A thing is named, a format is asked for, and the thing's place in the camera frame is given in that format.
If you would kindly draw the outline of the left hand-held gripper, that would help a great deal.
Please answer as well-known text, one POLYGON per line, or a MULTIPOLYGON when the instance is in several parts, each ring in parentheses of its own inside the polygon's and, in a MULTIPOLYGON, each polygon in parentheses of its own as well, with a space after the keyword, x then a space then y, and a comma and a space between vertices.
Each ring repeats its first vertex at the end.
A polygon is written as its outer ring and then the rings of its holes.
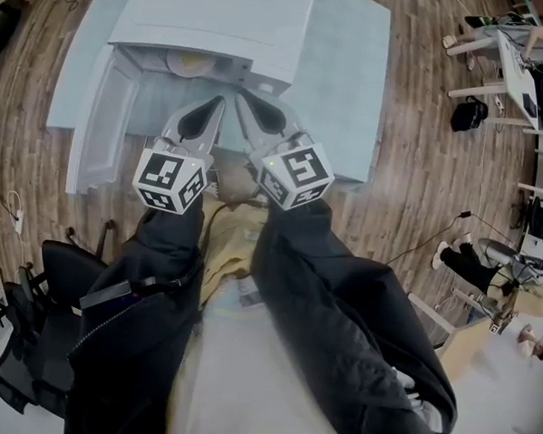
POLYGON ((171 114, 160 136, 142 150, 132 185, 141 202, 177 215, 184 214, 208 185, 226 99, 193 102, 171 114))

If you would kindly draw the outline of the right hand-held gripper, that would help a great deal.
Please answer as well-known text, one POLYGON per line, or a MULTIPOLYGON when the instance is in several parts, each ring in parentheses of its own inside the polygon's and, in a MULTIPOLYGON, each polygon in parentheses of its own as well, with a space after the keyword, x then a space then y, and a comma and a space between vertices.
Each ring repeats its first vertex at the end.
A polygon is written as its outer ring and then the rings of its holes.
POLYGON ((315 143, 296 113, 265 92, 239 92, 235 107, 256 183, 282 209, 321 198, 334 173, 322 144, 315 143))

